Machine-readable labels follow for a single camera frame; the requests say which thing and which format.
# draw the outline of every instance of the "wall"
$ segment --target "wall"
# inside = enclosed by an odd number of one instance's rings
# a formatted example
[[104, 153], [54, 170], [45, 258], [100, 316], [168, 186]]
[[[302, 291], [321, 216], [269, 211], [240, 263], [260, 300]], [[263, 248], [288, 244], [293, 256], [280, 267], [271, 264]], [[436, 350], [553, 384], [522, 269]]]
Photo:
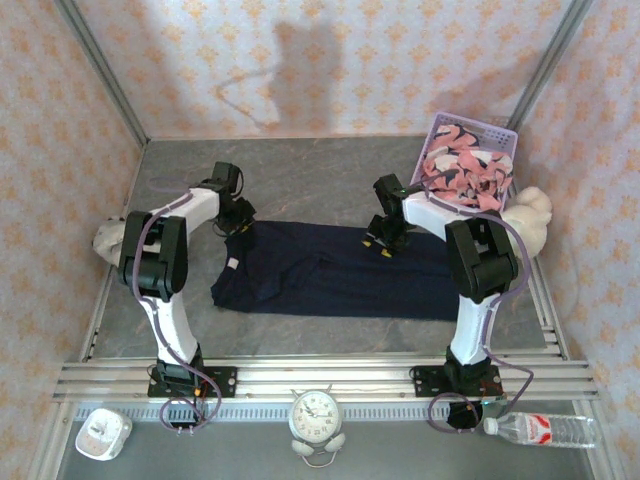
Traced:
[[76, 358], [139, 148], [51, 0], [0, 3], [0, 478], [26, 476]]
[[516, 171], [553, 199], [546, 272], [629, 478], [640, 478], [639, 38], [638, 8], [594, 2], [526, 121]]
[[80, 0], [152, 137], [422, 134], [509, 116], [569, 0]]

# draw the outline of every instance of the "white container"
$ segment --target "white container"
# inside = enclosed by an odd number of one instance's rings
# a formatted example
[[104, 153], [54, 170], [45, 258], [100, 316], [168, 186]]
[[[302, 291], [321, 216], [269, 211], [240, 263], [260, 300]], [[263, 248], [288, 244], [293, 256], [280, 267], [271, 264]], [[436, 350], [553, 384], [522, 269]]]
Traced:
[[115, 410], [98, 408], [78, 432], [76, 450], [94, 460], [111, 460], [122, 450], [131, 428], [130, 418]]
[[[518, 134], [516, 132], [507, 130], [506, 128], [494, 127], [488, 123], [471, 120], [470, 118], [461, 117], [459, 115], [453, 115], [452, 113], [438, 112], [436, 113], [435, 120], [433, 121], [431, 132], [429, 132], [429, 136], [422, 147], [422, 152], [420, 152], [418, 164], [416, 165], [413, 177], [411, 178], [411, 185], [418, 183], [422, 177], [422, 163], [427, 156], [427, 149], [429, 148], [429, 145], [436, 136], [438, 127], [440, 127], [440, 125], [451, 125], [454, 123], [462, 125], [466, 130], [478, 137], [480, 148], [494, 152], [508, 153], [511, 160], [515, 162], [516, 145], [518, 143]], [[504, 209], [506, 200], [507, 192], [502, 196], [502, 208], [500, 210]], [[470, 212], [478, 211], [477, 209], [468, 208], [463, 205], [454, 206], [458, 209], [468, 210]]]
[[486, 418], [484, 431], [519, 445], [594, 448], [600, 440], [595, 420], [577, 415], [511, 412]]

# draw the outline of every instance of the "clothing in basket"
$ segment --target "clothing in basket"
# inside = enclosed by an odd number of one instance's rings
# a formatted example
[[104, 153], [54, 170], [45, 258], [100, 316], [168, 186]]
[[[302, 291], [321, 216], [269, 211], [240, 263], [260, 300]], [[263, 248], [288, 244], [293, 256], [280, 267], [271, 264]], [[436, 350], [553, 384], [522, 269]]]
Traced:
[[430, 183], [432, 194], [482, 211], [500, 210], [513, 177], [509, 155], [481, 149], [478, 137], [459, 124], [438, 127], [422, 169], [423, 181], [449, 171]]

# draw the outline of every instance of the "alarm clock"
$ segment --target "alarm clock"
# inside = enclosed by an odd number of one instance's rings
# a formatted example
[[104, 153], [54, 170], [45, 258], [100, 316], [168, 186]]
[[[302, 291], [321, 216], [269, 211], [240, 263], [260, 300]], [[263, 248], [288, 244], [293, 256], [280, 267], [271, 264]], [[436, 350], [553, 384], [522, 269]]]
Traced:
[[[346, 440], [345, 434], [340, 433], [342, 409], [329, 390], [293, 392], [296, 400], [289, 411], [289, 429], [294, 437], [291, 448], [312, 468], [331, 465]], [[312, 465], [308, 461], [313, 455], [329, 453], [331, 460], [323, 465]]]

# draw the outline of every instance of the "plastic basket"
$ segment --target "plastic basket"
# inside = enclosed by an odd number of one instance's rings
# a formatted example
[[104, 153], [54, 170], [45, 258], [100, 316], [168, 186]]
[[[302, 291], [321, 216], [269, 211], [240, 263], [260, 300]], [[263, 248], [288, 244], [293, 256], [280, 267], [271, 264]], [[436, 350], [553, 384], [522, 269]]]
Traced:
[[[431, 127], [431, 132], [424, 142], [424, 146], [422, 147], [422, 151], [420, 152], [418, 164], [416, 165], [416, 169], [413, 172], [413, 177], [411, 178], [411, 184], [420, 181], [420, 177], [422, 176], [422, 162], [427, 155], [429, 144], [438, 131], [438, 127], [440, 125], [448, 125], [452, 123], [458, 123], [465, 129], [469, 130], [469, 132], [476, 135], [478, 137], [478, 141], [480, 142], [480, 147], [496, 152], [508, 153], [511, 156], [511, 159], [515, 161], [516, 144], [518, 143], [518, 134], [516, 132], [507, 130], [506, 128], [495, 127], [488, 123], [479, 122], [477, 120], [471, 120], [470, 118], [453, 115], [451, 113], [438, 112], [436, 113], [433, 127]], [[505, 192], [502, 196], [502, 208], [504, 208], [506, 200], [507, 192]], [[462, 205], [455, 206], [464, 210], [477, 211], [477, 209], [464, 207]]]

